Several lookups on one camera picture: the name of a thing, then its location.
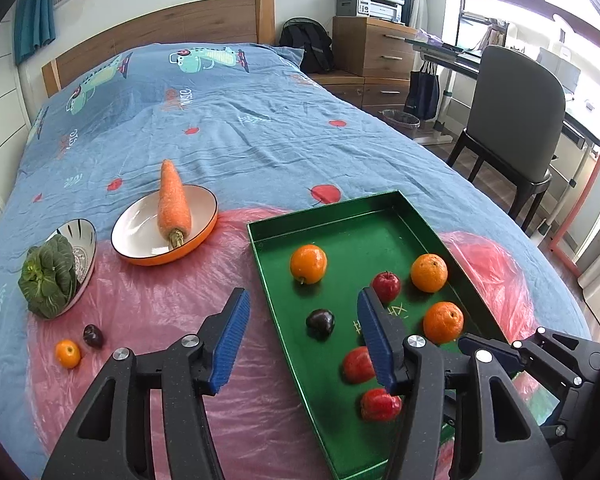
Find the pink plastic sheet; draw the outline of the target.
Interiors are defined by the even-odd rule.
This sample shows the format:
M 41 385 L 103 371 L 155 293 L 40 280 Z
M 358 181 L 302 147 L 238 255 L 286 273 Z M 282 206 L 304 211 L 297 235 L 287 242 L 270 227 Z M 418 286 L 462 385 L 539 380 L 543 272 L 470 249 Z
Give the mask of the pink plastic sheet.
M 250 247 L 250 222 L 272 207 L 222 212 L 208 240 L 165 266 L 133 266 L 109 244 L 97 249 L 95 270 L 71 310 L 28 328 L 28 395 L 34 426 L 51 450 L 110 354 L 168 348 L 218 312 L 236 287 L 247 289 L 251 314 L 230 381 L 206 402 L 222 469 L 230 479 L 327 479 L 330 470 L 283 355 Z M 101 349 L 84 344 L 87 324 L 105 336 Z M 82 359 L 65 370 L 55 358 L 64 339 Z

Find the small orange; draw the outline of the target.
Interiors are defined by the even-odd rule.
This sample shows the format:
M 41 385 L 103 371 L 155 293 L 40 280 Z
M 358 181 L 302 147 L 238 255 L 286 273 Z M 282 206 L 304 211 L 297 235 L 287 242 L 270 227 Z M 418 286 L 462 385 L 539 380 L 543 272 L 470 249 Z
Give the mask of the small orange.
M 436 254 L 423 254 L 412 264 L 410 278 L 413 285 L 427 294 L 438 292 L 448 280 L 448 267 Z

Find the mesh waste bin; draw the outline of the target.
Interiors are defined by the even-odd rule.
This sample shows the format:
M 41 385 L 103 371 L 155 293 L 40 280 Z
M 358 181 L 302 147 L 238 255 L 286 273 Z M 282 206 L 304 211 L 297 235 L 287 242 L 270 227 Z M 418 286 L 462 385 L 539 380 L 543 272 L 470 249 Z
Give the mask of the mesh waste bin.
M 403 110 L 382 110 L 380 118 L 393 129 L 413 139 L 420 127 L 420 120 Z

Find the black backpack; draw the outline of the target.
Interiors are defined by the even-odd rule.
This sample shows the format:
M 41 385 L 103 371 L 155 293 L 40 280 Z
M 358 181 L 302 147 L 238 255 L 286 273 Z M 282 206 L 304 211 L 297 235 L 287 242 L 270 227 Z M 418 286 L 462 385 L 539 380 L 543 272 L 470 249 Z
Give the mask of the black backpack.
M 286 21 L 279 44 L 303 51 L 300 70 L 305 74 L 327 74 L 335 69 L 332 38 L 313 18 L 290 18 Z

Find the green bok choy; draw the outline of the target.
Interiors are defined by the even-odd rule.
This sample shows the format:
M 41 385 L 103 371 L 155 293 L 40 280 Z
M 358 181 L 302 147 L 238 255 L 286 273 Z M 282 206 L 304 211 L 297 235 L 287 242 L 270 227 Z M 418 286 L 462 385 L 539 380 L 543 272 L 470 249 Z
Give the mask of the green bok choy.
M 76 294 L 77 284 L 72 246 L 63 235 L 54 234 L 28 249 L 18 286 L 31 313 L 46 320 L 57 318 Z

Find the orange mandarin front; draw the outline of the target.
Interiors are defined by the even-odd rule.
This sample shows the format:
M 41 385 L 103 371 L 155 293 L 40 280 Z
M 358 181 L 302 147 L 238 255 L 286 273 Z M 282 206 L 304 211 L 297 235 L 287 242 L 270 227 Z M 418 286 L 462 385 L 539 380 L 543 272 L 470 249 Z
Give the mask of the orange mandarin front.
M 303 245 L 290 257 L 289 269 L 292 277 L 302 285 L 313 285 L 326 274 L 328 260 L 326 252 L 316 245 Z

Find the blue patterned bedsheet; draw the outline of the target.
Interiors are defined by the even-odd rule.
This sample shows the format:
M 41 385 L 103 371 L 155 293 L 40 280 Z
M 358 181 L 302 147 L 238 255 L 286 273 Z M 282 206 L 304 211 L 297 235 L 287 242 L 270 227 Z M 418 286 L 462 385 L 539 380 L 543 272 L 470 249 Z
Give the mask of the blue patterned bedsheet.
M 36 246 L 72 219 L 93 223 L 98 246 L 132 203 L 154 192 L 163 159 L 208 188 L 220 215 L 275 214 L 400 191 L 442 236 L 498 244 L 524 274 L 538 325 L 579 337 L 588 328 L 554 268 L 501 208 L 426 148 L 335 98 L 298 70 L 293 50 L 233 46 L 245 62 L 191 72 L 184 44 L 116 56 L 108 80 L 69 108 L 77 84 L 49 99 L 28 132 L 0 217 L 0 441 L 29 478 L 50 455 L 28 395 L 30 315 L 18 286 Z

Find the orange oval dish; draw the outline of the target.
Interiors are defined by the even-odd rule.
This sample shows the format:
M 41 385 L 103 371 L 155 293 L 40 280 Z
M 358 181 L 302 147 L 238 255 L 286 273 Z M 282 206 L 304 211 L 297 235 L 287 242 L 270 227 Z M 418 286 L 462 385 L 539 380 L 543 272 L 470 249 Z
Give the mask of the orange oval dish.
M 132 203 L 114 222 L 112 248 L 137 266 L 161 266 L 198 248 L 219 219 L 215 195 L 199 185 L 183 184 L 183 198 L 163 213 L 161 193 L 155 191 Z

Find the wooden nightstand drawers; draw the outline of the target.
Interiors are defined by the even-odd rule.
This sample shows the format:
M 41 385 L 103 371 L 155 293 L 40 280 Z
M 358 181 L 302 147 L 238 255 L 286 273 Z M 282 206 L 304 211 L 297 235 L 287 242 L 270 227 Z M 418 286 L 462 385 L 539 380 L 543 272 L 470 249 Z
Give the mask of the wooden nightstand drawers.
M 332 19 L 335 69 L 311 78 L 372 115 L 402 110 L 410 91 L 416 30 L 380 18 Z

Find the orange mandarin back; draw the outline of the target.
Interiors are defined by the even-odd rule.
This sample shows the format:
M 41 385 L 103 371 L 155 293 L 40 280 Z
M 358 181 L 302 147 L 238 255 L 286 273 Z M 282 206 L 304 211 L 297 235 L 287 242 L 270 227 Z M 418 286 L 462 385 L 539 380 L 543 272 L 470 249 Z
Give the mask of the orange mandarin back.
M 73 370 L 82 359 L 80 347 L 71 339 L 61 340 L 55 346 L 55 358 L 65 370 Z

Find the orange carrot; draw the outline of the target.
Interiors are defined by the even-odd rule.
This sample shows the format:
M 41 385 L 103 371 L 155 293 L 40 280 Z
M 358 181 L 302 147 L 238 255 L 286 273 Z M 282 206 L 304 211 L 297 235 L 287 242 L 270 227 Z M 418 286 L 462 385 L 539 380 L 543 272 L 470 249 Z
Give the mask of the orange carrot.
M 184 185 L 170 159 L 163 159 L 161 164 L 157 224 L 172 248 L 181 247 L 192 229 Z

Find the large orange mandarin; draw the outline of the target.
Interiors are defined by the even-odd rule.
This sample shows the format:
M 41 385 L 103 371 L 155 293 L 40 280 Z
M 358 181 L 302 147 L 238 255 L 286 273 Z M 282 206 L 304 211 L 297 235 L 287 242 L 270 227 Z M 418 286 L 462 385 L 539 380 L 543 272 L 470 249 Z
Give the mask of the large orange mandarin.
M 449 301 L 433 304 L 422 319 L 425 336 L 434 344 L 447 344 L 464 330 L 464 313 Z

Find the teal curtain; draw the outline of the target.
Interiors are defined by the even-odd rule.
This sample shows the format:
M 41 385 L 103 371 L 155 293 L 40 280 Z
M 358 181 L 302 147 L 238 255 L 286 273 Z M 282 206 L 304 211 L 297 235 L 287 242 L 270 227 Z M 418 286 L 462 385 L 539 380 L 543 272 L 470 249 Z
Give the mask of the teal curtain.
M 15 66 L 55 38 L 54 0 L 18 0 L 14 21 Z

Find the dark blue bag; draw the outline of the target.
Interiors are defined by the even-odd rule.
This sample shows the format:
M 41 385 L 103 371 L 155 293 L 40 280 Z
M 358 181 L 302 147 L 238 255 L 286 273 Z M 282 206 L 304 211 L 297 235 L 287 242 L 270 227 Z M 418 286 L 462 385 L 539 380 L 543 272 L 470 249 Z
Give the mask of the dark blue bag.
M 411 72 L 410 91 L 403 110 L 426 122 L 437 116 L 439 98 L 440 84 L 437 65 L 425 61 L 420 70 Z

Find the dark plum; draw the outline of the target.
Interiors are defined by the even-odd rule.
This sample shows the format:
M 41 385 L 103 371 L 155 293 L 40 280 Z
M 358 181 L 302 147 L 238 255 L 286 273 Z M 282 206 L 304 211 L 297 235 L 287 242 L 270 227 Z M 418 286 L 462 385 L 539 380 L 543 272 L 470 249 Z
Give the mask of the dark plum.
M 101 349 L 105 344 L 105 336 L 94 324 L 87 324 L 82 333 L 84 344 L 93 349 Z
M 316 340 L 324 341 L 335 328 L 335 315 L 327 309 L 316 309 L 306 317 L 306 332 Z

